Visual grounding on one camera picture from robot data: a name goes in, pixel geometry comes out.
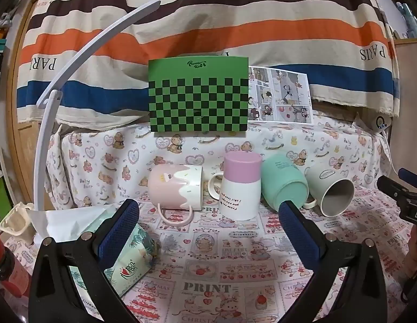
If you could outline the pale grey-green mug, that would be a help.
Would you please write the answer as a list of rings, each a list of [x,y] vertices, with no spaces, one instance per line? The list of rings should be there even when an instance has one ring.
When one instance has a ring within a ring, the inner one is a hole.
[[[325,217],[337,217],[347,210],[355,193],[352,180],[323,164],[311,166],[305,172],[305,177],[309,196],[303,205],[304,209],[318,206]]]

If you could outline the red capped bottle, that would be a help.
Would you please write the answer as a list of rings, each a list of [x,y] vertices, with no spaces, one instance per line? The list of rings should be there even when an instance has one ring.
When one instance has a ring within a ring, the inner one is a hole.
[[[13,296],[29,297],[31,275],[0,239],[0,283]]]

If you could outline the beige plastic clip holder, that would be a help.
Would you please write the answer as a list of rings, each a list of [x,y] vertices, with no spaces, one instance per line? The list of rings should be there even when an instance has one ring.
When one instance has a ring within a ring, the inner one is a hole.
[[[35,209],[33,203],[17,203],[0,222],[0,230],[8,235],[21,239],[25,244],[32,245],[35,228],[28,211]]]

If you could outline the green tissue pack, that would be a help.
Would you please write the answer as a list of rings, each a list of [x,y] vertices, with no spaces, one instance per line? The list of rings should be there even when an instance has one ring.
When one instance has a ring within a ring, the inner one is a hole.
[[[106,204],[106,206],[105,211],[84,231],[96,231],[105,219],[113,216],[119,204]],[[113,267],[104,270],[108,281],[120,297],[149,271],[157,252],[156,241],[137,223]],[[89,297],[79,269],[73,266],[69,269],[73,281],[78,288],[83,290],[81,295]]]

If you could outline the teal green mug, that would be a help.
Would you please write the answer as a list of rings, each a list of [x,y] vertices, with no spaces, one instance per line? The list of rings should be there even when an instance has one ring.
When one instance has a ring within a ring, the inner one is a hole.
[[[301,208],[309,196],[309,185],[301,170],[285,155],[273,155],[262,163],[262,196],[274,211],[285,201]]]

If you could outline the pink top white mug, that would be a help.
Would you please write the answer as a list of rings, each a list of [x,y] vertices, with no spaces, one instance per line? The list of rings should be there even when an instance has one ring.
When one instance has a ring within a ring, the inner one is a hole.
[[[233,221],[257,216],[261,198],[262,156],[255,152],[228,152],[224,170],[208,180],[210,196],[219,202],[219,212]]]

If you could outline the pink and white mug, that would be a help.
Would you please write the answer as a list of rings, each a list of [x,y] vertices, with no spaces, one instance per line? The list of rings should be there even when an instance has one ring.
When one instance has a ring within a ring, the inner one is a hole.
[[[194,212],[202,210],[202,166],[161,164],[154,166],[148,180],[149,198],[162,221],[172,227],[183,227],[194,218]],[[171,221],[164,210],[188,211],[186,219]]]

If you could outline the small white round device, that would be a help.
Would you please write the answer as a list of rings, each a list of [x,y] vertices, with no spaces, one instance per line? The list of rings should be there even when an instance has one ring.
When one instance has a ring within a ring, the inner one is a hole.
[[[372,121],[372,130],[377,133],[387,130],[392,124],[392,118],[389,115],[378,113]]]

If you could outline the white curved lamp stand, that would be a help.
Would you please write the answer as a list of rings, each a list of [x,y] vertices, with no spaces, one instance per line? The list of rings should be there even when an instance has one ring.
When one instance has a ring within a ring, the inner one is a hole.
[[[36,212],[42,212],[44,210],[44,182],[48,144],[61,104],[63,85],[106,42],[110,41],[132,24],[157,11],[160,5],[160,0],[147,2],[132,12],[127,13],[93,37],[65,64],[37,100],[37,108],[43,109],[44,113],[35,150],[33,193]]]

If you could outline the comic picture sheet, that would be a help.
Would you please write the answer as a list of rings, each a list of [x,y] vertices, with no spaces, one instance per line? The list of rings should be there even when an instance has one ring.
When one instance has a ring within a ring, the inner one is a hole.
[[[248,68],[248,80],[250,121],[314,123],[306,74],[251,66]]]

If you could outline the green checkered box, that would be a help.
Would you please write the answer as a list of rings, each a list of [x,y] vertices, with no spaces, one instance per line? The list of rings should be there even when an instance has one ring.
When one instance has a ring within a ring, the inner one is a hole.
[[[196,55],[149,61],[154,133],[245,132],[248,59]]]

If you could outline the striped fabric backdrop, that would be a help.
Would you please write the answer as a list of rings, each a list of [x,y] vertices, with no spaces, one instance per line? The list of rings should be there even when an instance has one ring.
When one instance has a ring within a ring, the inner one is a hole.
[[[22,45],[17,118],[93,37],[153,0],[38,0]],[[394,42],[376,0],[158,0],[159,9],[102,46],[65,83],[57,120],[105,130],[143,116],[148,62],[188,54],[246,57],[307,74],[317,101],[400,112]]]

